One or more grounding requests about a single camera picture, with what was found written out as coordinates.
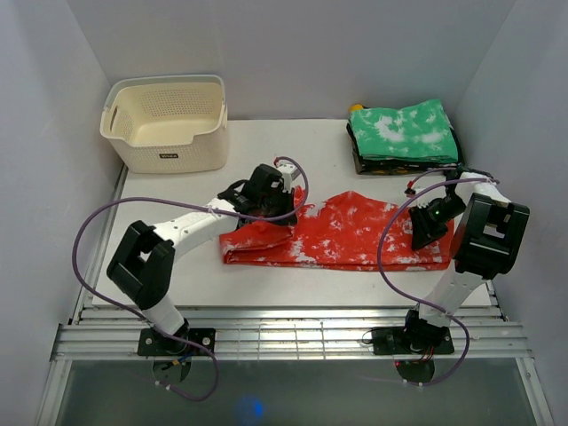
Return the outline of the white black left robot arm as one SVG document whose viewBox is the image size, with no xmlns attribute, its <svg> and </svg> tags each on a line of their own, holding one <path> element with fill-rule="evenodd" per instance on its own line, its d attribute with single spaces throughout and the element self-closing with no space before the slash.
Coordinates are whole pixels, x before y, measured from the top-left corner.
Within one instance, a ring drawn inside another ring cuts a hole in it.
<svg viewBox="0 0 568 426">
<path fill-rule="evenodd" d="M 300 168 L 283 158 L 257 166 L 196 211 L 148 225 L 138 220 L 127 228 L 109 266 L 107 277 L 159 328 L 157 343 L 168 354 L 188 344 L 189 326 L 169 296 L 174 263 L 201 244 L 244 225 L 268 222 L 295 225 L 293 182 Z"/>
</svg>

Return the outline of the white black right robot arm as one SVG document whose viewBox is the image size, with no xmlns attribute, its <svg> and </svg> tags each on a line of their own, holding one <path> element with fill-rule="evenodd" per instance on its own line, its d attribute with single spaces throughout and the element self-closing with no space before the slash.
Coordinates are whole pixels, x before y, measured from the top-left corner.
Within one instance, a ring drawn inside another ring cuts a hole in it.
<svg viewBox="0 0 568 426">
<path fill-rule="evenodd" d="M 450 316 L 473 290 L 509 273 L 530 217 L 530 209 L 502 195 L 487 172 L 458 166 L 446 179 L 453 183 L 443 198 L 409 209 L 413 250 L 446 236 L 449 222 L 461 217 L 450 244 L 452 265 L 425 301 L 408 312 L 400 331 L 403 346 L 411 352 L 446 344 Z"/>
</svg>

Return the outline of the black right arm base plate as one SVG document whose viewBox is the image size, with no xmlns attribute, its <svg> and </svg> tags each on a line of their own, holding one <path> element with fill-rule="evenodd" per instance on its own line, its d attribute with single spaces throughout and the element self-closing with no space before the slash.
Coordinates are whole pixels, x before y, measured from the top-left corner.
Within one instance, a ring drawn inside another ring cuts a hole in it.
<svg viewBox="0 0 568 426">
<path fill-rule="evenodd" d="M 454 354 L 454 344 L 448 327 L 433 334 L 414 332 L 407 327 L 378 327 L 372 330 L 374 355 L 434 355 Z"/>
</svg>

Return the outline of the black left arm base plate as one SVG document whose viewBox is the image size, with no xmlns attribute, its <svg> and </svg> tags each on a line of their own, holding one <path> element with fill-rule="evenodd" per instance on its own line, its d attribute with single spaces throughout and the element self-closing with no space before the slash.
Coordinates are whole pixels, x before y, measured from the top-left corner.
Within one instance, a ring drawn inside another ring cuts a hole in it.
<svg viewBox="0 0 568 426">
<path fill-rule="evenodd" d="M 214 328 L 183 328 L 175 336 L 189 342 L 197 343 L 209 351 L 215 350 L 217 331 Z M 145 328 L 140 332 L 138 339 L 137 355 L 143 357 L 183 357 L 206 356 L 203 349 L 195 348 L 187 343 L 181 343 L 165 337 L 152 328 Z"/>
</svg>

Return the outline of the red white tie-dye trousers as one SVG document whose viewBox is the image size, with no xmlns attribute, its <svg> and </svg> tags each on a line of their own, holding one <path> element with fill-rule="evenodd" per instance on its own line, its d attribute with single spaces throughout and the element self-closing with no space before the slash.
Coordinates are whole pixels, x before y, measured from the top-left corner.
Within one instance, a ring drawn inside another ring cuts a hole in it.
<svg viewBox="0 0 568 426">
<path fill-rule="evenodd" d="M 255 222 L 219 237 L 225 264 L 376 271 L 384 227 L 398 210 L 386 201 L 348 191 L 304 205 L 297 224 Z M 452 234 L 419 250 L 411 249 L 413 227 L 402 212 L 388 231 L 382 250 L 387 272 L 445 270 L 450 264 Z"/>
</svg>

